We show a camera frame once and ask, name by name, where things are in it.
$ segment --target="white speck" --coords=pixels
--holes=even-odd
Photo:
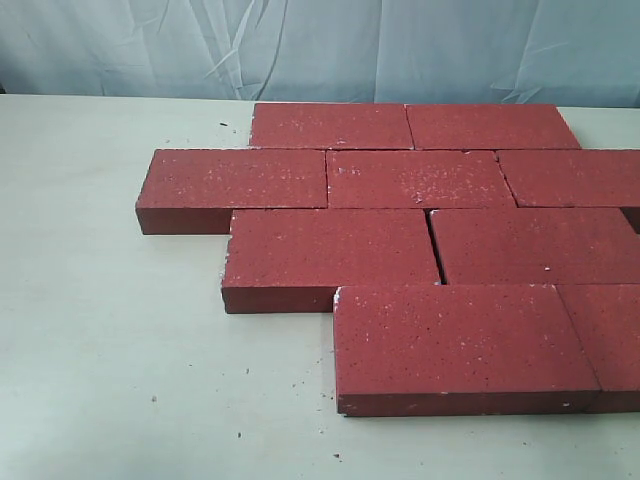
[[[333,295],[333,311],[335,312],[338,309],[338,302],[340,301],[340,291],[342,287],[338,287],[336,293]]]

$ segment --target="red paving brick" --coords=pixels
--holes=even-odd
[[[136,213],[145,234],[223,234],[234,208],[326,206],[321,151],[157,150]]]
[[[640,241],[618,209],[434,210],[451,284],[640,283]]]
[[[222,296],[228,313],[330,312],[343,285],[440,280],[417,210],[240,210]]]
[[[328,152],[327,179],[330,208],[515,206],[492,152]]]
[[[407,105],[416,149],[580,148],[553,105]]]
[[[413,148],[404,105],[384,103],[258,103],[250,144],[262,148]]]
[[[640,285],[563,285],[559,292],[602,386],[589,411],[640,411]]]
[[[640,207],[640,150],[498,152],[522,207]]]
[[[345,287],[336,298],[339,413],[570,413],[599,392],[553,286]]]

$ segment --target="brick top surface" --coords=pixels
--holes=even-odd
[[[501,151],[520,206],[640,207],[640,150]]]
[[[407,105],[416,149],[580,148],[553,105]]]
[[[560,295],[604,390],[640,390],[640,285],[562,285]]]
[[[413,148],[404,105],[388,103],[258,103],[250,144],[264,148]]]
[[[328,152],[330,208],[515,206],[492,152]]]
[[[223,287],[407,285],[439,281],[416,210],[242,210]]]
[[[640,242],[619,209],[431,212],[448,283],[640,283]]]
[[[157,150],[138,208],[325,207],[324,152]]]
[[[346,287],[338,394],[598,389],[553,286]]]

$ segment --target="red brick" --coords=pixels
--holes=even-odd
[[[640,150],[501,151],[522,207],[640,207]]]
[[[589,411],[640,411],[640,285],[559,287],[603,392]]]
[[[321,151],[157,150],[136,213],[145,234],[224,234],[232,209],[326,206]]]
[[[344,287],[338,412],[570,413],[599,385],[554,286]]]
[[[250,143],[263,148],[413,148],[404,105],[384,103],[258,103]]]
[[[422,211],[243,210],[231,232],[228,313],[330,312],[342,285],[440,280]]]
[[[580,148],[553,105],[407,105],[416,149]]]
[[[434,210],[447,283],[640,283],[640,242],[618,209]]]
[[[330,208],[515,206],[491,152],[327,153]]]

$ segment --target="white backdrop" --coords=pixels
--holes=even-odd
[[[640,106],[639,0],[0,0],[9,93]]]

